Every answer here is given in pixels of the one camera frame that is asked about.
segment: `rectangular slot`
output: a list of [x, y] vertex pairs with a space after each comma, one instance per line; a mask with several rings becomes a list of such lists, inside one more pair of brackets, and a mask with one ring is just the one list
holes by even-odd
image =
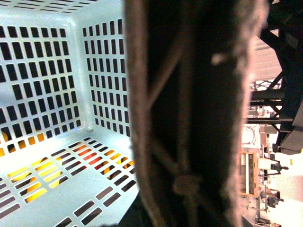
[[83, 30], [83, 36], [86, 37], [87, 36], [86, 28], [83, 28], [82, 30]]
[[33, 92], [32, 92], [32, 88], [30, 86], [30, 83], [24, 83], [23, 87], [24, 87], [25, 94], [26, 94], [27, 98], [33, 97]]
[[11, 38], [17, 38], [17, 31], [16, 31], [16, 28], [15, 27], [12, 27], [12, 26], [8, 26], [8, 30], [9, 30], [9, 36]]
[[89, 44], [86, 40], [84, 41], [84, 46], [85, 46], [85, 53], [89, 54]]
[[34, 101], [28, 102], [28, 105], [29, 105], [29, 109], [30, 109], [30, 112], [31, 112], [32, 115], [35, 115], [35, 114], [38, 113], [37, 108], [36, 108], [36, 104], [35, 104]]
[[6, 191], [0, 193], [0, 199], [8, 194], [10, 194], [10, 190], [6, 190]]
[[32, 127], [30, 126], [30, 122], [29, 121], [25, 121], [23, 122], [24, 128], [25, 128], [25, 132], [26, 134], [30, 134], [32, 133]]
[[35, 87], [36, 95], [37, 96], [42, 95], [42, 89], [41, 89], [40, 81], [35, 81], [34, 82], [34, 87]]
[[37, 199], [38, 197], [40, 197], [41, 195], [45, 194], [46, 192], [47, 192], [46, 189], [42, 188], [39, 191], [37, 191], [34, 194], [32, 194], [31, 196], [29, 196], [28, 198], [26, 198], [24, 201], [26, 203], [31, 202], [32, 200]]
[[16, 59], [22, 59], [23, 55], [22, 55], [20, 43], [12, 42], [12, 44], [13, 44]]
[[101, 40], [97, 40], [98, 54], [102, 54]]
[[128, 191], [131, 187], [133, 187], [136, 184], [136, 181], [131, 180], [129, 183], [127, 183], [123, 188], [122, 191], [126, 192]]
[[5, 38], [5, 33], [2, 26], [0, 26], [0, 38]]
[[23, 38], [29, 38], [28, 31], [26, 27], [20, 27], [21, 36]]
[[118, 34], [123, 34], [122, 19], [118, 19]]
[[53, 179], [56, 179], [57, 177], [59, 177], [60, 175], [62, 175], [62, 172], [61, 171], [57, 171], [57, 172], [51, 174], [50, 176], [46, 177], [44, 180], [45, 180], [45, 182], [50, 182]]
[[67, 118], [68, 118], [68, 120], [71, 120], [71, 119], [72, 119], [71, 108], [67, 108], [67, 109], [66, 109], [66, 112], [67, 112]]
[[67, 125], [66, 125], [66, 124], [62, 126], [62, 131], [63, 131], [63, 132], [66, 132], [66, 131], [67, 131]]
[[75, 91], [71, 92], [71, 99], [72, 99], [72, 103], [76, 103], [77, 102], [77, 97], [76, 97], [76, 92]]
[[38, 77], [38, 71], [35, 62], [29, 63], [30, 72], [32, 74], [32, 78]]
[[98, 102], [101, 103], [101, 92], [97, 91], [97, 98], [98, 98]]
[[65, 29], [60, 28], [60, 36], [61, 36], [62, 38], [65, 38], [65, 37], [66, 37]]
[[55, 54], [56, 54], [56, 56], [61, 56], [61, 50], [60, 50], [59, 42], [58, 41], [54, 41], [53, 46], [55, 48]]
[[4, 218], [5, 216], [7, 216], [8, 214], [14, 212], [15, 210], [17, 210], [18, 208], [20, 208], [20, 205], [17, 203], [14, 206], [8, 208], [7, 210], [3, 211], [0, 213], [0, 219]]
[[96, 35], [100, 35], [100, 26], [96, 25]]
[[80, 162], [80, 161], [77, 161], [77, 162], [71, 164], [70, 166], [66, 167], [65, 169], [66, 169], [66, 170], [70, 170], [70, 169], [72, 169], [72, 168], [78, 166], [79, 164], [81, 164], [81, 162]]
[[90, 59], [87, 58], [86, 61], [87, 61], [87, 68], [88, 68], [88, 71], [91, 71]]
[[20, 72], [21, 78], [22, 79], [27, 79], [28, 74], [27, 74], [27, 69], [26, 69], [25, 64], [24, 63], [19, 63], [18, 67], [19, 67], [19, 72]]
[[46, 111], [46, 107], [45, 107], [45, 103], [44, 103], [44, 99], [38, 99], [38, 103], [39, 103], [39, 107], [40, 107], [40, 111], [43, 113]]
[[6, 123], [2, 108], [0, 108], [0, 124]]
[[91, 46], [91, 53], [92, 53], [92, 54], [95, 54], [95, 53], [96, 53], [96, 52], [95, 52], [95, 43], [94, 43], [93, 40], [90, 41], [90, 46]]
[[5, 81], [6, 80], [5, 80], [4, 72], [3, 72], [2, 66], [0, 65], [0, 83], [3, 83]]
[[62, 100], [61, 100], [61, 95], [56, 95], [56, 101], [57, 101], [58, 108], [63, 106]]
[[32, 31], [32, 36], [33, 36], [34, 38], [38, 38], [38, 37], [39, 37], [38, 28], [36, 28], [36, 27], [31, 27], [31, 31]]
[[63, 53], [64, 55], [69, 55], [69, 52], [68, 52], [68, 45], [67, 45], [67, 42], [66, 41], [62, 41], [62, 47], [63, 47]]
[[42, 76], [47, 76], [47, 70], [46, 70], [45, 61], [40, 61], [39, 62], [39, 66], [40, 66], [41, 75]]
[[97, 59], [96, 58], [93, 58], [93, 64], [94, 64], [94, 71], [96, 72], [98, 69], [97, 69]]
[[112, 43], [112, 54], [117, 54], [116, 53], [116, 41], [115, 41], [115, 39], [112, 39], [111, 43]]
[[46, 50], [46, 55], [48, 57], [53, 56], [52, 48], [51, 48], [51, 42], [44, 42], [45, 50]]
[[3, 201], [3, 202], [0, 202], [0, 209], [8, 204], [10, 204], [11, 202], [15, 201], [15, 197], [12, 196], [10, 198], [8, 198], [7, 200]]
[[34, 42], [38, 58], [43, 58], [42, 46], [40, 42]]
[[106, 196], [107, 194], [109, 194], [112, 190], [113, 190], [112, 187], [107, 187], [102, 192], [100, 192], [98, 195], [96, 195], [96, 198], [98, 200], [101, 200], [104, 196]]
[[128, 107], [128, 103], [127, 103], [127, 95], [123, 95], [123, 103], [124, 103], [124, 107]]
[[120, 54], [124, 54], [124, 44], [123, 44], [123, 39], [119, 39], [119, 50]]
[[48, 31], [47, 31], [47, 28], [46, 27], [42, 27], [41, 28], [41, 31], [42, 31], [42, 36], [44, 38], [48, 38]]
[[7, 109], [8, 113], [9, 113], [10, 120], [11, 121], [17, 120], [17, 114], [16, 114], [14, 106], [13, 105], [8, 106], [6, 109]]
[[52, 90], [51, 90], [49, 80], [47, 80], [47, 79], [43, 80], [43, 84], [44, 84], [45, 93], [47, 93], [47, 94], [51, 93]]
[[64, 97], [65, 105], [71, 104], [71, 103], [70, 103], [70, 98], [69, 98], [69, 96], [68, 96], [68, 93], [64, 93], [64, 94], [63, 94], [63, 97]]
[[115, 120], [116, 115], [115, 115], [115, 110], [114, 109], [111, 109], [111, 115], [112, 115], [112, 119]]
[[122, 121], [122, 111], [118, 110], [118, 120], [121, 122]]
[[16, 138], [19, 138], [22, 136], [22, 132], [21, 132], [21, 128], [20, 128], [19, 124], [13, 124], [13, 129], [14, 129]]
[[65, 115], [64, 115], [64, 111], [63, 110], [59, 111], [59, 116], [60, 116], [61, 123], [65, 122]]
[[120, 134], [122, 134], [123, 135], [123, 125], [119, 125], [119, 132], [120, 132]]
[[3, 188], [5, 188], [5, 187], [6, 187], [6, 184], [4, 184], [4, 183], [0, 184], [0, 190], [3, 189]]
[[47, 169], [47, 170], [42, 171], [41, 173], [39, 173], [39, 175], [40, 175], [40, 176], [46, 176], [46, 175], [52, 173], [53, 171], [55, 171], [56, 169], [58, 169], [57, 166], [52, 166], [52, 167], [50, 167], [49, 169]]
[[121, 195], [119, 193], [115, 193], [112, 195], [108, 200], [106, 200], [103, 204], [104, 206], [108, 207], [110, 206], [113, 202], [115, 202]]
[[49, 66], [49, 70], [51, 72], [51, 75], [55, 75], [56, 74], [56, 68], [55, 68], [54, 61], [48, 61], [48, 66]]
[[100, 66], [100, 71], [104, 72], [104, 66], [103, 66], [103, 60], [102, 60], [102, 58], [99, 58], [99, 66]]
[[51, 130], [46, 131], [46, 136], [47, 136], [48, 139], [53, 137], [52, 131]]
[[11, 81], [17, 80], [17, 74], [14, 65], [13, 64], [6, 65], [6, 69], [8, 70], [9, 73], [9, 79]]
[[92, 207], [95, 203], [90, 200], [87, 203], [85, 203], [82, 207], [80, 207], [78, 210], [74, 212], [74, 214], [79, 217], [81, 214], [83, 214], [85, 211], [87, 211], [90, 207]]
[[94, 211], [92, 211], [87, 217], [85, 217], [81, 222], [86, 226], [89, 222], [91, 222], [95, 217], [97, 217], [102, 210], [98, 207]]
[[102, 28], [103, 28], [103, 35], [107, 35], [107, 25], [106, 25], [106, 23], [102, 24]]
[[110, 21], [109, 25], [110, 25], [110, 34], [114, 35], [115, 34], [115, 22], [114, 21]]
[[51, 28], [51, 33], [52, 33], [52, 37], [53, 38], [57, 38], [58, 37], [57, 29], [56, 28]]
[[108, 176], [108, 179], [109, 179], [109, 180], [112, 180], [112, 179], [114, 179], [116, 176], [118, 176], [120, 173], [122, 173], [122, 171], [121, 171], [121, 170], [117, 170], [117, 171], [115, 171], [114, 173], [112, 173], [110, 176]]
[[74, 80], [72, 76], [68, 76], [68, 82], [70, 84], [70, 88], [74, 88], [75, 84], [74, 84]]
[[121, 72], [125, 73], [125, 60], [124, 59], [120, 59], [120, 64], [121, 64]]
[[96, 87], [100, 87], [98, 75], [95, 75], [95, 81], [96, 81]]
[[50, 188], [55, 188], [55, 187], [57, 187], [59, 184], [63, 183], [63, 182], [66, 181], [66, 180], [68, 180], [68, 177], [67, 177], [67, 176], [64, 176], [64, 177], [62, 177], [62, 178], [60, 178], [60, 179], [58, 179], [58, 180], [56, 180], [56, 181], [50, 183], [50, 184], [49, 184], [49, 187], [50, 187]]
[[78, 173], [80, 173], [81, 171], [83, 171], [84, 169], [86, 169], [86, 166], [82, 166], [79, 169], [76, 169], [75, 171], [71, 172], [72, 176], [77, 175]]
[[66, 90], [67, 89], [66, 78], [61, 77], [60, 80], [61, 80], [62, 89]]
[[58, 225], [56, 225], [55, 227], [66, 227], [70, 223], [71, 223], [71, 219], [70, 218], [66, 218], [62, 222], [60, 222]]
[[104, 40], [104, 50], [105, 50], [105, 54], [109, 54], [109, 51], [108, 51], [108, 40]]
[[33, 121], [34, 121], [35, 129], [36, 130], [41, 130], [42, 128], [41, 128], [41, 124], [40, 124], [39, 118], [34, 118]]
[[118, 63], [117, 63], [117, 59], [116, 58], [114, 58], [113, 59], [113, 65], [114, 65], [114, 72], [118, 72]]
[[8, 43], [0, 43], [0, 47], [2, 50], [2, 55], [3, 55], [4, 60], [11, 60], [12, 58], [10, 55]]
[[21, 117], [27, 117], [27, 110], [24, 103], [18, 104], [19, 112]]
[[90, 36], [93, 36], [93, 27], [92, 26], [89, 26], [89, 35]]
[[63, 161], [63, 162], [62, 162], [62, 166], [66, 165], [67, 163], [69, 163], [69, 162], [71, 162], [72, 160], [75, 160], [75, 159], [76, 159], [75, 157], [71, 157], [71, 158], [69, 158], [69, 159]]
[[127, 175], [122, 176], [120, 179], [118, 179], [114, 184], [115, 185], [120, 185], [121, 183], [123, 183], [126, 179], [128, 178]]
[[49, 124], [49, 120], [48, 120], [48, 116], [47, 116], [47, 115], [44, 115], [44, 116], [42, 117], [42, 120], [43, 120], [43, 123], [44, 123], [44, 127], [45, 127], [45, 128], [50, 127], [50, 124]]
[[32, 46], [31, 46], [30, 42], [24, 42], [24, 48], [25, 48], [25, 51], [27, 53], [27, 58], [33, 58], [34, 53], [33, 53]]
[[55, 92], [56, 92], [56, 91], [60, 91], [58, 79], [57, 79], [57, 78], [54, 78], [54, 79], [52, 79], [52, 82], [53, 82], [53, 90], [54, 90]]

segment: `black metal frame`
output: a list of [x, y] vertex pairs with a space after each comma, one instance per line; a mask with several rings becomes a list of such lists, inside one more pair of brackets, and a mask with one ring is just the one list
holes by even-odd
[[[266, 87], [264, 82], [269, 81], [254, 84], [255, 90], [252, 93], [250, 106], [270, 106], [276, 115], [273, 118], [247, 119], [247, 123], [271, 124], [277, 129], [279, 135], [276, 144], [279, 146], [286, 135], [293, 130], [292, 121], [298, 111], [303, 89], [298, 85], [298, 81], [301, 81], [303, 77], [299, 75], [303, 72], [303, 36], [302, 32], [297, 31], [298, 26], [303, 24], [301, 20], [303, 4], [299, 2], [280, 0], [279, 3], [270, 5], [267, 28], [261, 32], [260, 39], [274, 49], [282, 72], [265, 91], [256, 91], [256, 88]], [[271, 32], [274, 29], [279, 29], [279, 37]], [[287, 42], [286, 37], [290, 35], [298, 40], [296, 46]], [[274, 89], [279, 82], [281, 82], [281, 87]]]

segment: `metal beam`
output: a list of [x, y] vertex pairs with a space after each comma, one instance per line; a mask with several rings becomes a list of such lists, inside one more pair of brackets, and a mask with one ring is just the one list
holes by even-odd
[[284, 77], [285, 75], [285, 70], [280, 72], [280, 74], [274, 79], [274, 81], [268, 86], [267, 90], [273, 89], [275, 85]]
[[283, 99], [284, 95], [285, 95], [285, 90], [282, 90], [282, 89], [253, 91], [251, 93], [251, 100]]
[[[279, 106], [282, 105], [282, 101], [270, 101], [271, 105]], [[268, 103], [264, 101], [252, 101], [250, 102], [250, 106], [268, 106]]]
[[280, 124], [279, 118], [247, 118], [247, 124]]

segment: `plastic basket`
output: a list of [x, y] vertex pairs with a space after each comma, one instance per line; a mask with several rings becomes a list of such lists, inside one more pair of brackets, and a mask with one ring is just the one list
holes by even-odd
[[0, 0], [0, 226], [118, 223], [138, 193], [124, 6]]

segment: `yellow surface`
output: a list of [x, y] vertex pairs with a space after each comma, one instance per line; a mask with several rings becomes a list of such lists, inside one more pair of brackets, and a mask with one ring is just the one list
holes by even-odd
[[4, 141], [7, 142], [9, 140], [9, 137], [7, 136], [7, 134], [5, 132], [2, 132]]
[[43, 135], [43, 133], [38, 134], [37, 137], [38, 137], [39, 142], [41, 142], [41, 141], [44, 140], [44, 135]]
[[111, 159], [111, 160], [114, 160], [114, 159], [116, 159], [116, 158], [119, 157], [119, 156], [121, 156], [121, 154], [118, 153], [118, 154], [115, 154], [114, 156], [110, 157], [110, 159]]
[[4, 150], [3, 148], [0, 148], [0, 157], [4, 156]]
[[62, 174], [61, 171], [57, 171], [56, 173], [54, 173], [54, 174], [48, 176], [47, 178], [45, 178], [44, 180], [45, 180], [45, 182], [50, 182], [51, 180], [59, 177], [61, 174]]
[[20, 181], [23, 178], [27, 177], [31, 172], [30, 171], [26, 171], [25, 173], [19, 175], [18, 177], [14, 178], [12, 181]]
[[31, 202], [46, 192], [47, 192], [46, 189], [43, 188], [43, 189], [37, 191], [36, 193], [32, 194], [31, 196], [29, 196], [26, 200], [27, 200], [27, 202]]
[[28, 138], [28, 142], [29, 142], [29, 145], [33, 145], [36, 143], [35, 138], [33, 136]]
[[[16, 176], [17, 174], [20, 174], [20, 173], [22, 173], [22, 172], [25, 171], [25, 170], [27, 170], [27, 167], [23, 167], [23, 168], [21, 168], [21, 169], [18, 169], [18, 170], [16, 170], [16, 171], [14, 171], [14, 172], [8, 174], [8, 177]], [[23, 179], [24, 177], [25, 177], [25, 176], [23, 176], [23, 177], [18, 176], [18, 177], [16, 177], [16, 178], [14, 178], [14, 180], [15, 180], [15, 181], [19, 181], [19, 180]]]

